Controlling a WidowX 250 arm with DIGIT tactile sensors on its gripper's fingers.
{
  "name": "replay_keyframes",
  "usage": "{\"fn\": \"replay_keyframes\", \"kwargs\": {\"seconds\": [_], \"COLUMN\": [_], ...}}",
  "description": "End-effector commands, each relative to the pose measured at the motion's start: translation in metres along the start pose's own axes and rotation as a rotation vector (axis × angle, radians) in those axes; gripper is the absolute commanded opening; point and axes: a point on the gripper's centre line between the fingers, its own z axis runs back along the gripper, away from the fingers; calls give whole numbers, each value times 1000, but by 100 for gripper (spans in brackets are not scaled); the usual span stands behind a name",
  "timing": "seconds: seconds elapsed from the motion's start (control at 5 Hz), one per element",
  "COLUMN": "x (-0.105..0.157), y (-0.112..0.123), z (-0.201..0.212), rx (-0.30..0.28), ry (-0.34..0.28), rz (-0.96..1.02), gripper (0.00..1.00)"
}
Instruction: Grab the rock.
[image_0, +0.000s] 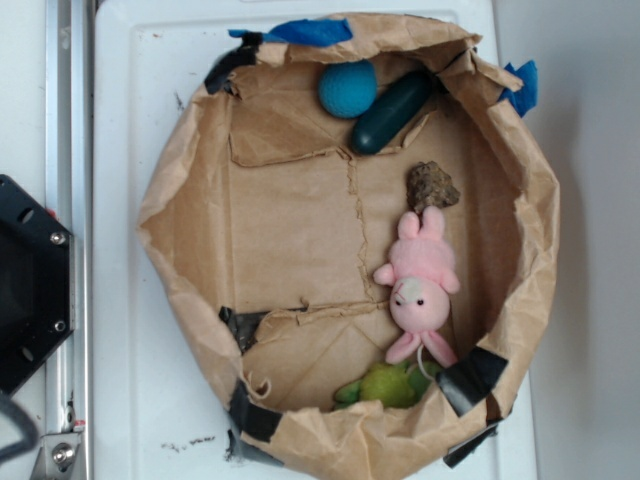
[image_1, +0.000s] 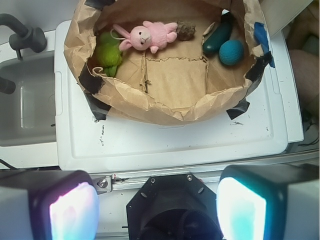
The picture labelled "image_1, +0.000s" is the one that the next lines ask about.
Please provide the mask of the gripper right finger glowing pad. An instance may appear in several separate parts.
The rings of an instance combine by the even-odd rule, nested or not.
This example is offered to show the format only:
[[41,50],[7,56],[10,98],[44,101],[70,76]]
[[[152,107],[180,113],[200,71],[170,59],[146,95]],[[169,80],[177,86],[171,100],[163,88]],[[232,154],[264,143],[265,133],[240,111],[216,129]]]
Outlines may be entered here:
[[310,163],[232,164],[216,191],[227,240],[318,240],[320,168]]

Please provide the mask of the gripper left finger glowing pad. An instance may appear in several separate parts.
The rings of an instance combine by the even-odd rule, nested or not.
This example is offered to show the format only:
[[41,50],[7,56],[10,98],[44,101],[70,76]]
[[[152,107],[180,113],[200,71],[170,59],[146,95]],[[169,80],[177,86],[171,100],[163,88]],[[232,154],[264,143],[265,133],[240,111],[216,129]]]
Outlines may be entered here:
[[2,240],[93,240],[99,198],[82,170],[0,172]]

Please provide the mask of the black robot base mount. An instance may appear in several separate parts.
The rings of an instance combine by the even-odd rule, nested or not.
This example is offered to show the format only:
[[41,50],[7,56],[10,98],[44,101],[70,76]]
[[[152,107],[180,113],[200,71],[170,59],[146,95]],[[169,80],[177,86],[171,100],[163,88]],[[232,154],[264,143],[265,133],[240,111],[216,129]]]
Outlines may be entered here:
[[222,240],[217,195],[191,173],[152,176],[126,205],[131,240]]

